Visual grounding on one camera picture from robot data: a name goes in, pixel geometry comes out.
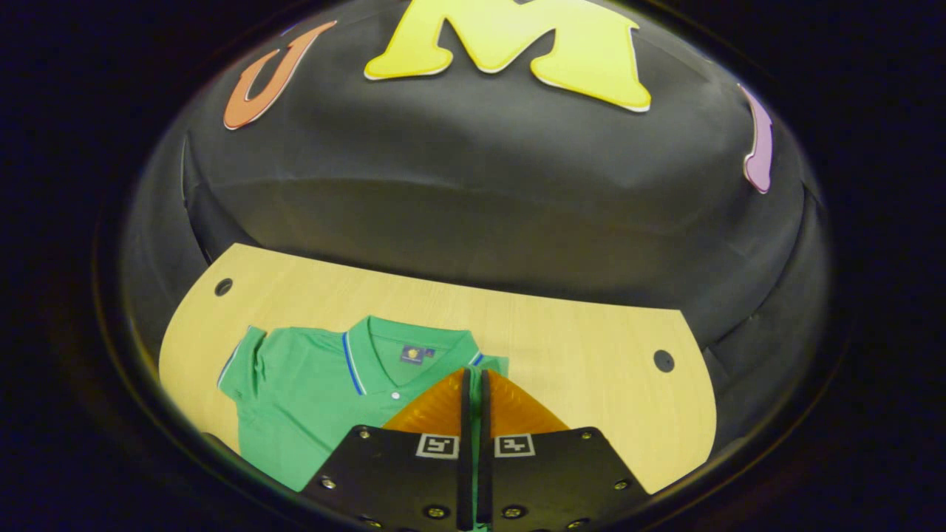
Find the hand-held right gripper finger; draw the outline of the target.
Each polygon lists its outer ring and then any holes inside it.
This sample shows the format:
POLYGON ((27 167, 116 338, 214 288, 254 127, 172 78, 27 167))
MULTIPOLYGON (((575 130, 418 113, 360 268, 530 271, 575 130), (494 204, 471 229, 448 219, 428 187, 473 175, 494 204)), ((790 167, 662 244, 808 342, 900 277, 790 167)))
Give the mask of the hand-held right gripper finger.
POLYGON ((483 372, 477 518, 493 531, 588 531, 651 498, 593 426, 572 429, 510 378, 483 372))
POLYGON ((456 370, 382 426, 353 426, 302 497, 372 531, 470 530, 471 378, 456 370))

